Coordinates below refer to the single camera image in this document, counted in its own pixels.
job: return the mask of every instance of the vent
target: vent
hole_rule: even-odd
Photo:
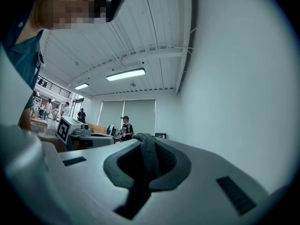
[[[70,165],[73,165],[73,164],[76,164],[76,163],[80,163],[80,162],[84,162],[84,161],[86,161],[86,159],[84,157],[77,157],[77,158],[65,160],[65,161],[62,161],[62,162],[67,167],[67,166],[70,166]]]
[[[253,209],[256,204],[240,189],[240,187],[229,177],[217,179],[217,183],[222,188],[232,205],[240,216]]]

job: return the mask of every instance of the table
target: table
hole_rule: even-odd
[[[39,120],[39,119],[35,119],[35,118],[31,118],[30,121],[35,122],[37,124],[43,125],[43,127],[44,127],[44,134],[46,134],[47,125],[48,125],[47,121],[45,121],[45,120]]]

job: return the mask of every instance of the ceiling light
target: ceiling light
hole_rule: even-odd
[[[135,77],[135,76],[140,76],[140,75],[144,75],[144,74],[146,74],[145,69],[138,68],[138,69],[133,69],[133,70],[126,71],[126,72],[117,73],[114,75],[109,75],[106,77],[106,79],[109,81],[114,81],[114,80],[118,80],[118,79],[122,79],[122,78]]]
[[[75,89],[82,89],[82,88],[86,88],[86,87],[88,87],[89,85],[87,84],[87,83],[84,83],[84,84],[81,84],[81,85],[79,85],[79,86],[77,86],[77,87],[75,87]]]

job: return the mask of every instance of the balcony railing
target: balcony railing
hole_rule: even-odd
[[[47,88],[53,92],[56,92],[57,94],[60,94],[66,98],[69,98],[70,93],[71,93],[71,92],[61,88],[60,86],[55,85],[54,83],[50,82],[49,80],[43,78],[40,75],[37,78],[37,84],[41,85],[42,87]]]

